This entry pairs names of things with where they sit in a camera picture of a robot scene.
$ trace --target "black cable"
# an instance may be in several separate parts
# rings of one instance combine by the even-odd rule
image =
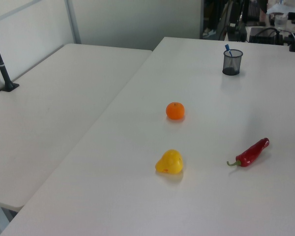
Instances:
[[[265,28],[262,31],[260,31],[259,33],[257,33],[254,37],[259,36],[260,34],[262,34],[263,32],[267,31],[267,30],[274,30],[275,32],[279,33],[279,31],[276,28],[273,27],[269,27],[269,28]]]
[[[279,30],[280,32],[287,32],[287,33],[290,33],[290,34],[292,34],[292,32],[290,32],[290,31],[287,31],[287,30]]]
[[[265,28],[265,29],[263,29],[262,31],[260,31],[259,33],[257,33],[256,35],[254,35],[254,40],[253,40],[253,42],[256,42],[256,43],[258,43],[257,42],[257,37],[260,35],[260,34],[262,34],[263,32],[265,32],[265,31],[267,31],[267,30],[273,30],[273,31],[275,31],[277,34],[280,34],[280,32],[276,29],[276,28],[273,28],[273,27],[269,27],[269,28]]]
[[[274,31],[272,31],[272,32],[269,34],[269,37],[271,37],[271,35],[272,35],[274,32],[276,32],[276,31],[275,31],[275,30],[274,30]]]

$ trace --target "pen holder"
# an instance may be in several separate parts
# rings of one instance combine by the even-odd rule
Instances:
[[[243,53],[237,49],[231,49],[230,51],[224,52],[223,73],[226,75],[238,75]]]

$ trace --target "blue pen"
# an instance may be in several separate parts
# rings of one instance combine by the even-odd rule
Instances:
[[[230,52],[231,57],[233,57],[232,52],[230,50],[230,46],[228,44],[225,45],[226,51]]]

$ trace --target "chili pepper stem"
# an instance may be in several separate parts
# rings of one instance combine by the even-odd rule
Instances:
[[[228,164],[229,166],[240,166],[240,165],[241,165],[241,162],[238,160],[238,161],[236,161],[236,162],[233,163],[233,164],[230,164],[229,162],[227,162],[227,164]]]

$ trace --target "tangerine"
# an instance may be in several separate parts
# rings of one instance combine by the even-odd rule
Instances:
[[[179,102],[172,102],[166,107],[166,114],[170,119],[181,119],[185,115],[185,108]]]

